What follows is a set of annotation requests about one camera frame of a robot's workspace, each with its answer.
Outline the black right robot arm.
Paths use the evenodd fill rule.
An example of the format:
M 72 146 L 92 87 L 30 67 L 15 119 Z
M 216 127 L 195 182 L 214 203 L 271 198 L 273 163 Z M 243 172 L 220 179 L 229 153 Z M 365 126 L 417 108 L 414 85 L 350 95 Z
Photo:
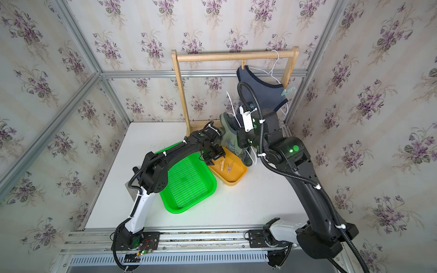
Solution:
M 263 111 L 253 88 L 246 82 L 237 84 L 242 109 L 249 113 L 253 129 L 239 132 L 239 145 L 257 150 L 257 157 L 271 172 L 283 176 L 301 202 L 308 221 L 295 232 L 302 250 L 313 259 L 333 260 L 346 243 L 363 272 L 369 272 L 364 258 L 353 244 L 358 228 L 338 214 L 331 198 L 322 187 L 311 156 L 297 137 L 285 138 L 279 128 L 277 114 Z

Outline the white plastic clothespin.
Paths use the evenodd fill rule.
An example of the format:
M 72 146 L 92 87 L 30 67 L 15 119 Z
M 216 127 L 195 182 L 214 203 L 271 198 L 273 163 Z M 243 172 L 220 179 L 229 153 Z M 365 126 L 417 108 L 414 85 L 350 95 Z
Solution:
M 230 173 L 232 171 L 232 168 L 233 168 L 233 163 L 227 163 L 226 164 L 226 169 L 227 169 L 228 173 Z

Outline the white wire hanger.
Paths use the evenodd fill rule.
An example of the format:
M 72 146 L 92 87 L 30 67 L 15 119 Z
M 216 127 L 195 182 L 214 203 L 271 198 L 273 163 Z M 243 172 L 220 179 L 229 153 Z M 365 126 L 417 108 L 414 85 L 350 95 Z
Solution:
M 257 71 L 261 71 L 261 72 L 263 72 L 263 73 L 265 73 L 265 74 L 267 74 L 267 75 L 269 75 L 271 78 L 273 78 L 279 85 L 282 85 L 283 86 L 283 84 L 274 76 L 274 69 L 275 69 L 275 66 L 276 66 L 276 64 L 279 62 L 279 60 L 280 60 L 280 55 L 279 55 L 279 52 L 277 51 L 277 50 L 272 50 L 272 52 L 275 52 L 276 53 L 276 55 L 277 55 L 277 58 L 276 58 L 276 60 L 275 60 L 275 62 L 273 63 L 273 66 L 272 66 L 272 68 L 270 69 L 270 71 L 266 71 L 266 70 L 263 70 L 263 69 L 261 69 L 261 68 L 256 68 L 256 67 L 251 67 L 251 66 L 249 66 L 249 68 L 250 69 L 255 69 L 255 70 L 257 70 Z M 285 103 L 285 106 L 286 106 L 286 111 L 283 111 L 282 110 L 282 108 L 280 108 L 280 111 L 282 112 L 282 114 L 284 114 L 284 115 L 286 115 L 288 112 L 289 112 L 289 104 L 288 104 L 288 102 L 286 102 Z
M 227 98 L 228 98 L 228 100 L 230 102 L 230 105 L 231 105 L 232 116 L 235 118 L 235 120 L 236 120 L 236 122 L 237 122 L 237 124 L 239 126 L 239 129 L 240 129 L 240 128 L 242 128 L 242 125 L 240 123 L 239 118 L 237 117 L 237 113 L 235 111 L 235 107 L 234 107 L 234 103 L 232 101 L 231 95 L 229 94 L 228 91 L 225 91 L 225 93 L 226 93 L 226 96 L 227 96 Z M 250 150 L 246 150 L 245 152 L 246 152 L 247 156 L 250 158 L 250 160 L 252 162 L 252 165 L 256 165 L 257 164 L 257 159 L 255 157 L 252 157 Z

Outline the green graphic tank top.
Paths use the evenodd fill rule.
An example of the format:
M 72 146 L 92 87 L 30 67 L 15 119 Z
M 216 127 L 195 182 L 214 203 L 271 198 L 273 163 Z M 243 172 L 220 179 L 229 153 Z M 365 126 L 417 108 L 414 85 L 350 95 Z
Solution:
M 239 126 L 235 117 L 232 114 L 223 113 L 220 115 L 220 122 L 223 127 L 221 145 L 239 157 L 245 166 L 252 166 L 254 161 L 250 156 L 248 148 L 240 148 L 238 146 L 237 130 L 239 129 Z

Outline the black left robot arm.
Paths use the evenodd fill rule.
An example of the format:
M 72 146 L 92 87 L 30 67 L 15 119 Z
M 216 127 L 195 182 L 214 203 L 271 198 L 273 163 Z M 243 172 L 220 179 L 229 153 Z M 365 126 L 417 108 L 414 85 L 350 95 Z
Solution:
M 156 194 L 169 184 L 182 189 L 182 193 L 173 198 L 181 210 L 205 199 L 203 191 L 197 187 L 213 179 L 209 167 L 215 160 L 225 157 L 225 151 L 219 145 L 221 136 L 213 121 L 209 121 L 182 142 L 157 154 L 146 154 L 141 168 L 133 169 L 134 176 L 127 184 L 138 193 L 130 216 L 115 229 L 112 252 L 149 249 L 149 241 L 143 236 L 145 220 Z

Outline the navy blue tank top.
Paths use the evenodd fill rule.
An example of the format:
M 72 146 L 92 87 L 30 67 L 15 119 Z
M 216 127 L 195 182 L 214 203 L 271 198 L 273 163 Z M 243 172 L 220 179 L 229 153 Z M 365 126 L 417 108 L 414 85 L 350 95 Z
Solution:
M 269 84 L 259 79 L 248 66 L 238 68 L 237 77 L 239 82 L 247 83 L 254 91 L 262 111 L 278 111 L 288 99 L 282 94 L 282 84 Z

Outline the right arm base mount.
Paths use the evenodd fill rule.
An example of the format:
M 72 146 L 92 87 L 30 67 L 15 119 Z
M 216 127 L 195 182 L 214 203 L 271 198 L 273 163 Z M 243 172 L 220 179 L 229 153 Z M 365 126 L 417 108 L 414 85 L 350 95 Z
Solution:
M 281 269 L 292 249 L 293 224 L 279 217 L 267 222 L 262 229 L 252 229 L 244 233 L 243 238 L 249 242 L 250 248 L 279 248 L 267 251 L 267 264 L 272 268 Z

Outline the teal plastic clothespin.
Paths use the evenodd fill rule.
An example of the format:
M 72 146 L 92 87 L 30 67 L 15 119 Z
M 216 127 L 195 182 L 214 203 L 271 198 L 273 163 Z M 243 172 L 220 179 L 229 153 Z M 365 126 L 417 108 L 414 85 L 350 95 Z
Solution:
M 293 92 L 293 91 L 295 91 L 296 90 L 296 87 L 295 86 L 292 86 L 290 89 L 284 89 L 283 91 L 282 91 L 282 93 L 281 93 L 281 96 L 286 96 L 287 94 L 289 94 L 289 93 L 291 93 L 291 92 Z

